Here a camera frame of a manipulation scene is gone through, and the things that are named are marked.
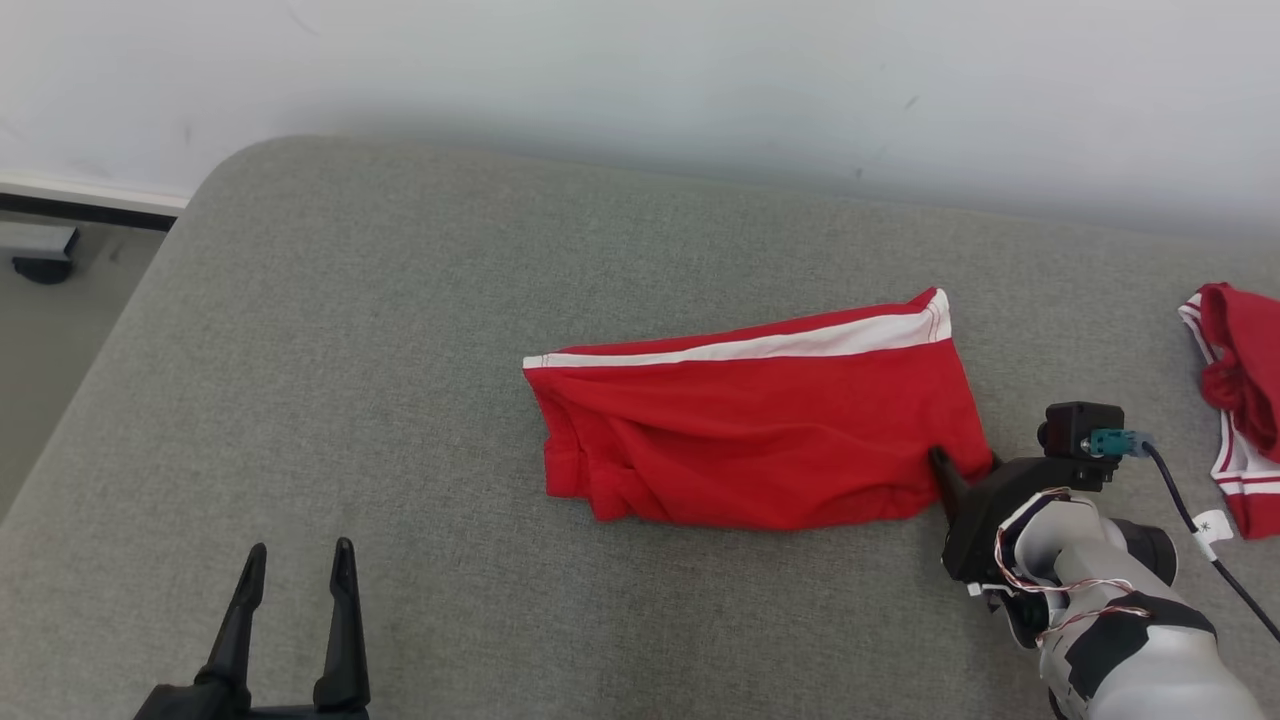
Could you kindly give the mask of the white wall skirting board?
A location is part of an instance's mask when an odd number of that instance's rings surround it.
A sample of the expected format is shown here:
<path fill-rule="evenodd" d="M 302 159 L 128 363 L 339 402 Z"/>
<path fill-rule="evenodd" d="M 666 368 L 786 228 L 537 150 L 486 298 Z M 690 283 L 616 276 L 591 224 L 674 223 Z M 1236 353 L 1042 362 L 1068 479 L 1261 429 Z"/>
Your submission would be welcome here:
<path fill-rule="evenodd" d="M 168 232 L 188 197 L 0 170 L 0 211 Z"/>

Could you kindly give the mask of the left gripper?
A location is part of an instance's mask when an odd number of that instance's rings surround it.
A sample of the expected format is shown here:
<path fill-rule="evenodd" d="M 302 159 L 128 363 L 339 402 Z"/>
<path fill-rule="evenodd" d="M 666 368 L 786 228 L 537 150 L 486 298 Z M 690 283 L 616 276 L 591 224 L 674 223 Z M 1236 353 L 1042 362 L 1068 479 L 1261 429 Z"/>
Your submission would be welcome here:
<path fill-rule="evenodd" d="M 314 705 L 251 707 L 248 660 L 253 614 L 262 601 L 265 543 L 248 553 L 197 684 L 156 685 L 134 720 L 370 720 L 371 687 L 364 637 L 355 544 L 335 543 L 330 574 L 332 621 Z"/>

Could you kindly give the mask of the red shorts with white trim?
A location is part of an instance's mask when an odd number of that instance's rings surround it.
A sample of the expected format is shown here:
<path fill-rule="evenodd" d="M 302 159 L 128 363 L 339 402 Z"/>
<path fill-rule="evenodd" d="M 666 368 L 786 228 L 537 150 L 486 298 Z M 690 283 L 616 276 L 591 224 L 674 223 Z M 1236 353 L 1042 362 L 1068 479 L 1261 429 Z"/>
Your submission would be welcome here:
<path fill-rule="evenodd" d="M 913 518 L 928 454 L 965 480 L 995 456 L 947 295 L 716 334 L 562 348 L 524 377 L 545 488 L 599 521 L 808 530 Z"/>

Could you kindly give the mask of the grey box with black foot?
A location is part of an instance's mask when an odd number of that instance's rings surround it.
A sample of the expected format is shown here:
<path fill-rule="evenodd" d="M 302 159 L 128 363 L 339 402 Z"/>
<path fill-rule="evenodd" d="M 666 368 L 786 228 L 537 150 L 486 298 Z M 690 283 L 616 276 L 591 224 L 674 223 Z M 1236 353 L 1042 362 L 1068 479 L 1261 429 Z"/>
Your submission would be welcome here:
<path fill-rule="evenodd" d="M 60 284 L 74 269 L 78 238 L 73 225 L 0 222 L 0 261 L 36 284 Z"/>

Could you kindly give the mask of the red Bulls basketball jersey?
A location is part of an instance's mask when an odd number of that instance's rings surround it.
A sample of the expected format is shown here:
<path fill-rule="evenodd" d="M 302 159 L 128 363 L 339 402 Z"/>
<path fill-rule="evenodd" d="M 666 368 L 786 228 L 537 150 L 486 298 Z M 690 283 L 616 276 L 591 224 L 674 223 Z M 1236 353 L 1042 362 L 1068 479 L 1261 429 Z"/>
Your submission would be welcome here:
<path fill-rule="evenodd" d="M 1210 475 L 1244 539 L 1280 537 L 1280 299 L 1208 283 L 1178 315 L 1204 359 L 1201 396 L 1220 416 Z"/>

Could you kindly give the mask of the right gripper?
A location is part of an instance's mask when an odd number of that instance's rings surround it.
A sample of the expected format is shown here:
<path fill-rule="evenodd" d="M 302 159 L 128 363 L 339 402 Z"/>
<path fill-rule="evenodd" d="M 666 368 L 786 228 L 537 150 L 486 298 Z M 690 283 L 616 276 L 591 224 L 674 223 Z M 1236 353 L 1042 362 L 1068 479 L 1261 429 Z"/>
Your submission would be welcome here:
<path fill-rule="evenodd" d="M 1107 468 L 1083 462 L 1051 457 L 993 461 L 992 471 L 970 486 L 942 446 L 928 451 L 948 524 L 941 561 L 954 580 L 965 584 L 1001 580 L 995 559 L 997 529 L 1034 496 L 1052 488 L 1100 492 L 1107 482 Z"/>

